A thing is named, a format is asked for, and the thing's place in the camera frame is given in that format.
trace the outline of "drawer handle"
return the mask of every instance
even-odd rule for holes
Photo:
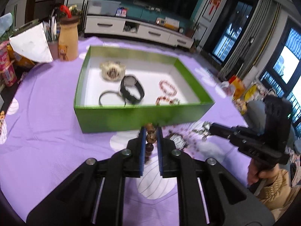
[[[100,23],[97,23],[98,26],[104,26],[104,27],[112,27],[113,25],[109,25],[109,24],[100,24]]]
[[[183,41],[183,40],[177,40],[179,43],[183,43],[183,44],[186,44],[187,42]]]
[[[151,34],[151,35],[161,36],[161,34],[155,33],[155,32],[151,32],[151,31],[149,31],[148,33]]]

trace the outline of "small box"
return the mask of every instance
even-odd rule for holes
[[[102,92],[120,89],[120,81],[106,81],[101,76],[99,65],[107,61],[119,61],[126,66],[126,75],[135,75],[139,80],[145,92],[140,104],[119,105],[116,101],[122,100],[118,96],[108,96],[102,99],[103,106],[99,105]],[[168,80],[177,88],[174,97],[180,100],[180,104],[156,105],[157,98],[165,95],[160,88],[161,80]],[[74,110],[82,132],[95,133],[139,130],[147,123],[166,126],[198,121],[213,104],[204,88],[176,57],[126,48],[90,46],[80,72]]]
[[[126,17],[127,8],[121,7],[117,9],[116,15],[118,17]]]
[[[180,26],[180,21],[165,17],[164,26],[168,29],[178,31],[179,26]]]
[[[157,18],[156,24],[161,25],[161,26],[164,26],[164,24],[165,24],[165,19]]]

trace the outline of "watch strap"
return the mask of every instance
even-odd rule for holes
[[[120,92],[121,92],[122,96],[125,99],[127,99],[129,102],[131,102],[133,105],[137,104],[137,103],[140,103],[141,100],[144,98],[143,87],[141,86],[139,81],[136,79],[135,87],[138,89],[139,94],[140,94],[140,99],[137,99],[135,96],[131,95],[128,90],[125,89],[125,85],[124,85],[124,79],[125,78],[126,78],[126,76],[124,76],[124,78],[121,80],[121,84],[120,84]]]

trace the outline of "potted plant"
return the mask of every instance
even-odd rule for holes
[[[196,40],[196,39],[194,39],[194,42],[193,42],[193,44],[192,44],[192,47],[190,48],[189,51],[190,51],[191,53],[197,52],[197,51],[198,51],[197,48],[199,47],[200,42],[201,42],[201,40]]]
[[[185,35],[187,37],[192,37],[195,31],[198,31],[200,28],[200,23],[193,21],[189,28],[186,29]]]

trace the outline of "curtain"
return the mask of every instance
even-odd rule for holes
[[[257,10],[254,13],[251,22],[249,23],[248,28],[246,29],[242,39],[238,43],[231,57],[220,71],[220,76],[227,76],[230,73],[239,57],[244,56],[245,49],[249,45],[249,40],[253,37],[254,41],[245,56],[245,62],[239,74],[240,77],[242,77],[242,75],[246,75],[256,58],[255,56],[258,55],[261,46],[264,44],[273,22],[273,19],[271,19],[273,18],[272,14],[275,13],[276,9],[277,3],[273,0],[261,0],[259,2],[257,5]]]

